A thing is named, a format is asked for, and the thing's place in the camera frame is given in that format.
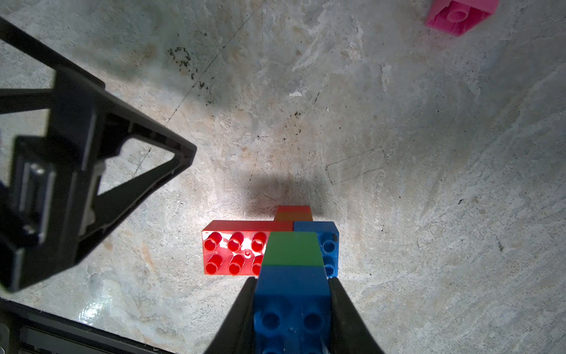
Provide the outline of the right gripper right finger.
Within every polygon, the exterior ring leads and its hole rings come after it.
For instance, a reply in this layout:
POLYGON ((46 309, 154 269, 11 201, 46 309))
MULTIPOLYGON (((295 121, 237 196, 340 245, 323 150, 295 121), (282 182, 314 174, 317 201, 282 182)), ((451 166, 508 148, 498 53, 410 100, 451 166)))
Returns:
POLYGON ((328 280, 332 298, 330 353, 384 354, 361 319, 340 280, 328 280))

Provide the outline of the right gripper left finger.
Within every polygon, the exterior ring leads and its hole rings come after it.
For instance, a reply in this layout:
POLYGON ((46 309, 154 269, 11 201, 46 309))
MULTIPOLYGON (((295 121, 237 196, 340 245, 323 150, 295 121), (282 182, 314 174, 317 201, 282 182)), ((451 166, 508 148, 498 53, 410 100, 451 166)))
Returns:
POLYGON ((205 353, 255 353, 254 292, 257 278, 249 277, 205 353))

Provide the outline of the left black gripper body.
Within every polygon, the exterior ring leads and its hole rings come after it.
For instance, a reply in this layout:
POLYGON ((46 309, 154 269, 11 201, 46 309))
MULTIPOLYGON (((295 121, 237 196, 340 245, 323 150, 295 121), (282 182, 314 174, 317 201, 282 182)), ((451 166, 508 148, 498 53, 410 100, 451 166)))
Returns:
POLYGON ((17 292, 76 264, 104 170, 98 85, 71 69, 55 76, 47 132, 16 137, 1 212, 1 284, 17 292))

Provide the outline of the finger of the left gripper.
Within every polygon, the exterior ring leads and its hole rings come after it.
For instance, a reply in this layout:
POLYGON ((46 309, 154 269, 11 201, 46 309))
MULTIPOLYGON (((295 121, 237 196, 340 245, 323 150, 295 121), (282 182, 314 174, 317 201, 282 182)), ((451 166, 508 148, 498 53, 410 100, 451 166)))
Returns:
POLYGON ((109 114, 101 157, 111 160, 106 190, 94 199, 96 219, 80 237, 75 263, 82 262, 142 202, 189 168, 197 147, 143 114, 109 114))
POLYGON ((1 19, 1 113, 48 109, 52 100, 50 74, 71 69, 101 88, 106 85, 37 38, 1 19))

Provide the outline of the blue lego brick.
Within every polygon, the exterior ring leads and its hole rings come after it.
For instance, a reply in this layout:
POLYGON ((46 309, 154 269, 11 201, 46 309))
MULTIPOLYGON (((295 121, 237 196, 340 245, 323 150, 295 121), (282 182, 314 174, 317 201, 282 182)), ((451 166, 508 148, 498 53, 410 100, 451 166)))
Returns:
POLYGON ((340 233, 335 223, 331 221, 295 221, 293 230, 317 234, 327 277, 337 277, 339 273, 340 233))
POLYGON ((317 266, 265 265, 254 294, 256 353, 328 353, 331 294, 317 266))

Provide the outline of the red long lego brick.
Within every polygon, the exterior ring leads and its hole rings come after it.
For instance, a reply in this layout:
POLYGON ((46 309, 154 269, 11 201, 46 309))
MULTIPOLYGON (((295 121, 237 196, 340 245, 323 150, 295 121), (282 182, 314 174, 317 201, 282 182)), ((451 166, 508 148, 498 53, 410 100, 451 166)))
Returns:
POLYGON ((204 274, 257 277, 271 233, 291 231, 291 221, 212 221, 202 230, 204 274))

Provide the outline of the blue lego brick back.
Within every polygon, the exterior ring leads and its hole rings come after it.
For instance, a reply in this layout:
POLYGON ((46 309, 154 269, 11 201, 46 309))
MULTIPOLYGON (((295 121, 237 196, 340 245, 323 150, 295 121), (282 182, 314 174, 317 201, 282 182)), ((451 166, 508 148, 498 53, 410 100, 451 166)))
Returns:
POLYGON ((339 273, 340 233, 335 223, 331 221, 295 221, 293 230, 317 234, 327 277, 337 277, 339 273))

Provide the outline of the orange lego brick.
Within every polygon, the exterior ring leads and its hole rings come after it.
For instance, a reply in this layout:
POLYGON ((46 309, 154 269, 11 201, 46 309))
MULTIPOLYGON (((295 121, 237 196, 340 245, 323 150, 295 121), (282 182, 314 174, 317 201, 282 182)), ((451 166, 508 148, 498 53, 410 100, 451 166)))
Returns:
POLYGON ((313 221, 309 206, 278 206, 274 221, 313 221))

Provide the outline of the pink lego brick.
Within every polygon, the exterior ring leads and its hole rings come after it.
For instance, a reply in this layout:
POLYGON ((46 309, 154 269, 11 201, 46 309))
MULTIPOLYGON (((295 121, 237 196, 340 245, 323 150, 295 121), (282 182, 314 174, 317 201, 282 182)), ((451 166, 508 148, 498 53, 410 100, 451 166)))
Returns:
POLYGON ((498 0, 435 0, 425 25, 461 36, 493 15, 498 5, 498 0))

